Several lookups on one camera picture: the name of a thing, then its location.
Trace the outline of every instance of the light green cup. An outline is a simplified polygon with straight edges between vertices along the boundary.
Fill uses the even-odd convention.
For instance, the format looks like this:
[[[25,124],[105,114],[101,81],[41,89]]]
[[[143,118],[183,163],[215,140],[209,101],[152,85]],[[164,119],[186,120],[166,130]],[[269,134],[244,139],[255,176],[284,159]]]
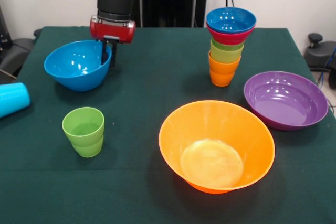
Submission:
[[[91,107],[72,110],[62,121],[64,133],[82,157],[94,157],[101,151],[104,125],[104,115]]]
[[[243,51],[244,45],[235,51],[226,51],[217,48],[213,42],[211,41],[211,48],[210,48],[210,54],[211,57],[220,63],[233,63],[236,62],[240,55],[242,54],[241,52]]]
[[[237,44],[237,45],[226,45],[226,44],[221,44],[217,41],[215,41],[213,38],[211,39],[212,44],[214,44],[215,47],[217,47],[218,49],[221,50],[225,50],[225,51],[236,51],[239,50],[240,48],[242,48],[244,46],[244,42]]]

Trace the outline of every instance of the bowl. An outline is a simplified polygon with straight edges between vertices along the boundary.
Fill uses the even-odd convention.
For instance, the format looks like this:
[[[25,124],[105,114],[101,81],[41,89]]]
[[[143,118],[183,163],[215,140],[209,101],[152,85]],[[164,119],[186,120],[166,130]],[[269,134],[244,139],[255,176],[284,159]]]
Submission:
[[[217,47],[218,49],[221,50],[226,50],[226,51],[236,51],[244,46],[244,42],[237,44],[237,45],[225,45],[218,43],[217,41],[214,40],[214,38],[211,39],[211,43]]]
[[[221,50],[217,48],[212,43],[212,40],[211,40],[211,47],[210,47],[211,57],[220,63],[233,63],[240,58],[243,48],[244,48],[244,45],[240,49],[235,50],[235,51]]]
[[[298,130],[320,122],[328,102],[318,86],[294,73],[268,71],[251,77],[244,96],[253,112],[279,130]]]
[[[159,147],[175,173],[210,194],[258,182],[275,157],[274,141],[264,123],[224,101],[196,101],[173,111],[161,126]]]
[[[107,45],[108,59],[101,64],[102,42],[84,40],[54,50],[45,60],[45,71],[58,83],[74,91],[88,91],[101,85],[111,63],[112,50]]]
[[[206,24],[206,27],[208,28],[209,32],[211,33],[215,41],[225,45],[238,45],[243,43],[250,35],[250,33],[252,33],[254,30],[254,28],[252,28],[241,34],[222,34],[211,29],[208,24]]]
[[[238,7],[223,7],[206,15],[206,23],[219,33],[240,34],[251,30],[257,22],[256,16]]]

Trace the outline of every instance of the orange bowl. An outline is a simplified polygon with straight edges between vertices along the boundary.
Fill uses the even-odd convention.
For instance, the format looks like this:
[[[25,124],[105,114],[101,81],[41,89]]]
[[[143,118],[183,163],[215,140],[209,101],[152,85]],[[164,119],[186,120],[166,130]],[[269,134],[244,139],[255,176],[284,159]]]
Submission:
[[[256,183],[275,158],[274,141],[264,123],[223,101],[197,101],[173,111],[161,126],[159,147],[174,172],[210,194]]]

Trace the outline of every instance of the bowl rim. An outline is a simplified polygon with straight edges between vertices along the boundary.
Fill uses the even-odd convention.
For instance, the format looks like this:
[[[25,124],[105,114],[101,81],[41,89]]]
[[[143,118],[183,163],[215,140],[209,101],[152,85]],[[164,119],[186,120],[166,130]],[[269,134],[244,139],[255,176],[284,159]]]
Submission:
[[[241,30],[235,30],[235,31],[225,31],[225,30],[222,30],[222,29],[218,29],[216,27],[214,27],[210,22],[208,22],[208,17],[209,15],[215,13],[216,11],[218,10],[224,10],[224,9],[236,9],[236,10],[242,10],[243,12],[247,12],[249,14],[252,15],[252,17],[254,18],[254,22],[253,22],[253,25],[250,26],[249,28],[245,28],[245,29],[241,29]],[[207,24],[209,24],[209,27],[211,27],[213,30],[221,33],[221,32],[225,32],[227,34],[240,34],[240,33],[243,33],[247,30],[250,30],[252,27],[255,27],[256,24],[257,24],[257,17],[249,10],[247,9],[244,9],[244,8],[240,8],[240,7],[233,7],[233,6],[226,6],[226,7],[219,7],[219,8],[216,8],[216,9],[213,9],[211,10],[210,12],[208,12],[208,14],[206,15],[206,18],[205,18],[205,21]]]
[[[246,34],[251,33],[256,28],[254,26],[251,29],[249,29],[247,31],[244,31],[242,33],[239,33],[239,34],[226,34],[226,33],[220,33],[218,31],[215,31],[214,29],[212,29],[211,27],[209,27],[209,24],[207,22],[205,23],[205,25],[206,25],[207,29],[210,31],[210,33],[213,33],[216,36],[230,36],[231,38],[236,38],[237,37],[237,39],[240,39],[241,36],[244,36]]]
[[[201,185],[199,183],[195,183],[193,182],[192,180],[190,179],[187,179],[182,173],[178,173],[167,161],[167,158],[165,157],[164,153],[162,152],[162,148],[161,148],[161,133],[162,133],[162,128],[163,126],[167,123],[167,121],[170,119],[171,115],[177,113],[181,108],[183,107],[186,107],[186,106],[191,106],[192,104],[195,104],[195,103],[226,103],[226,104],[229,104],[230,106],[233,106],[233,107],[236,107],[237,109],[240,109],[240,110],[244,110],[246,113],[250,114],[252,117],[254,117],[257,121],[260,122],[260,125],[263,126],[263,128],[266,130],[266,133],[268,134],[269,136],[269,140],[271,142],[271,145],[272,145],[272,160],[270,161],[268,167],[266,168],[266,170],[257,178],[257,179],[254,179],[253,181],[251,181],[250,183],[247,183],[245,185],[241,185],[241,186],[235,186],[235,187],[225,187],[225,188],[216,188],[216,187],[207,187],[207,186],[204,186],[204,185]],[[160,131],[159,131],[159,149],[160,149],[160,152],[161,152],[161,155],[164,159],[164,161],[167,163],[167,165],[176,173],[178,174],[181,178],[183,178],[186,182],[190,182],[198,187],[203,187],[203,188],[206,188],[206,189],[210,189],[210,190],[216,190],[216,191],[231,191],[231,190],[236,190],[236,189],[241,189],[241,188],[245,188],[245,187],[248,187],[250,185],[253,185],[255,183],[257,183],[258,181],[260,181],[262,178],[264,178],[266,176],[266,174],[270,171],[273,163],[274,163],[274,160],[275,160],[275,154],[276,154],[276,150],[275,150],[275,142],[274,142],[274,139],[273,139],[273,136],[269,130],[269,128],[265,125],[265,123],[259,118],[257,117],[256,115],[254,115],[252,112],[250,112],[248,109],[246,108],[243,108],[242,106],[238,106],[234,103],[230,103],[230,102],[225,102],[225,101],[221,101],[221,100],[200,100],[200,101],[195,101],[195,102],[190,102],[190,103],[187,103],[187,104],[184,104],[178,108],[176,108],[174,111],[172,111],[166,118],[165,120],[163,121],[161,127],[160,127]]]
[[[267,74],[267,73],[284,73],[284,74],[288,74],[290,76],[296,76],[298,77],[299,79],[303,80],[303,81],[306,81],[306,82],[310,82],[311,84],[313,84],[314,87],[316,87],[318,90],[320,90],[321,94],[322,94],[322,97],[324,97],[324,100],[325,100],[325,103],[327,105],[327,109],[326,111],[324,112],[323,116],[316,120],[315,122],[313,123],[307,123],[307,124],[302,124],[302,125],[298,125],[298,124],[284,124],[284,123],[280,123],[278,121],[274,121],[272,119],[270,119],[269,117],[265,116],[264,114],[260,113],[258,110],[255,109],[254,106],[252,106],[252,104],[249,102],[249,100],[247,99],[247,85],[248,83],[255,77],[259,76],[259,75],[264,75],[264,74]],[[250,77],[246,82],[245,82],[245,85],[244,85],[244,97],[245,97],[245,100],[247,101],[248,105],[253,109],[255,110],[258,114],[260,114],[261,116],[263,116],[264,118],[266,118],[268,121],[272,122],[273,124],[278,124],[278,125],[281,125],[282,127],[299,127],[299,128],[304,128],[304,127],[309,127],[309,126],[312,126],[314,124],[317,124],[319,122],[321,122],[325,116],[328,114],[328,110],[329,110],[329,106],[328,106],[328,101],[327,101],[327,97],[326,95],[324,95],[324,93],[322,92],[321,89],[319,89],[319,87],[314,83],[312,82],[311,80],[308,80],[307,78],[299,75],[299,74],[296,74],[296,73],[292,73],[292,72],[287,72],[287,71],[265,71],[265,72],[261,72],[261,73],[258,73],[258,74],[255,74],[253,75],[252,77]]]
[[[56,77],[56,78],[59,78],[59,79],[70,79],[70,78],[76,78],[76,77],[81,77],[81,76],[87,76],[88,74],[91,74],[91,73],[94,73],[96,71],[98,71],[99,69],[101,69],[102,67],[104,67],[106,64],[109,64],[111,62],[111,59],[113,57],[112,55],[112,49],[111,49],[111,46],[110,45],[107,45],[107,47],[109,47],[111,49],[111,53],[108,54],[108,58],[107,58],[107,61],[103,64],[103,65],[99,65],[98,68],[96,68],[95,70],[87,73],[87,74],[77,74],[75,76],[71,76],[71,77],[64,77],[64,76],[58,76],[56,74],[53,74],[51,73],[50,71],[48,71],[47,67],[46,67],[46,63],[47,63],[47,60],[49,59],[49,57],[51,57],[51,55],[53,55],[54,53],[56,53],[58,50],[60,50],[61,48],[63,47],[67,47],[69,45],[72,45],[72,44],[76,44],[76,43],[82,43],[82,42],[95,42],[95,43],[100,43],[100,41],[95,41],[95,40],[91,40],[91,39],[87,39],[87,40],[77,40],[77,41],[74,41],[74,42],[70,42],[70,43],[67,43],[63,46],[60,46],[58,48],[56,48],[54,51],[52,51],[47,57],[46,59],[44,60],[44,70],[51,76],[53,77]]]

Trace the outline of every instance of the green tablecloth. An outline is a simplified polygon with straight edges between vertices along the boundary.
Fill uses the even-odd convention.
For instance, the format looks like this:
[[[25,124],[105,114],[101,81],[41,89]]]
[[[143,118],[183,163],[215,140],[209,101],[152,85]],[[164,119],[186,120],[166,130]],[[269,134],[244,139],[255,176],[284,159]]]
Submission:
[[[331,112],[310,128],[271,130],[276,158],[258,183],[222,195],[199,192],[175,175],[157,144],[163,120],[179,106],[218,99],[248,108],[252,75],[284,70],[313,80],[286,29],[256,29],[230,86],[211,84],[205,28],[143,28],[119,45],[103,85],[76,93],[45,73],[44,59],[90,39],[86,27],[46,27],[18,81],[32,105],[0,120],[1,223],[334,223],[336,123]],[[106,118],[102,152],[79,157],[62,132],[72,109],[94,106]]]

